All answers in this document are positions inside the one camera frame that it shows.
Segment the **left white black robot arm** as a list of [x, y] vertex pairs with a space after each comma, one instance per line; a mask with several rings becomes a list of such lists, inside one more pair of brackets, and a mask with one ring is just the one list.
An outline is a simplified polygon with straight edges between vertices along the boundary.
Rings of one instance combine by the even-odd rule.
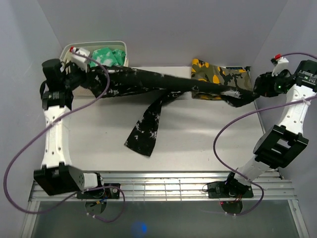
[[41, 168], [34, 171], [34, 180], [49, 195], [88, 189], [94, 198], [105, 193], [98, 173], [85, 173], [72, 165], [69, 152], [69, 122], [72, 91], [84, 79], [84, 72], [74, 63], [63, 64], [50, 59], [42, 64], [46, 80], [40, 87], [46, 121], [46, 143]]

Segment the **black white tie-dye trousers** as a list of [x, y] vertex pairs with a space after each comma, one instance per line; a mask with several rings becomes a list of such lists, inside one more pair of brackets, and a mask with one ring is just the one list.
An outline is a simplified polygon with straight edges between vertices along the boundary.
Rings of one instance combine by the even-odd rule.
[[233, 107], [253, 102], [260, 95], [253, 90], [228, 86], [208, 81], [172, 76], [131, 67], [113, 66], [107, 69], [108, 76], [100, 67], [92, 67], [81, 85], [95, 97], [103, 98], [134, 96], [154, 91], [161, 95], [152, 102], [135, 124], [124, 145], [143, 156], [151, 156], [159, 128], [162, 107], [173, 102], [185, 92], [219, 96]]

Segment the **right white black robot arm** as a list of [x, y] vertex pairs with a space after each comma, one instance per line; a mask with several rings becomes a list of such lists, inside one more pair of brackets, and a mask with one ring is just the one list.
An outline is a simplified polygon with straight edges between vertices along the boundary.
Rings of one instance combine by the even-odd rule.
[[223, 189], [230, 197], [244, 195], [251, 189], [251, 182], [266, 171], [285, 168], [308, 145], [308, 139], [303, 136], [303, 123], [309, 97], [317, 94], [317, 63], [303, 60], [293, 74], [287, 66], [288, 60], [282, 57], [272, 72], [256, 78], [254, 92], [265, 97], [286, 94], [288, 105], [280, 121], [256, 143], [253, 158], [227, 177]]

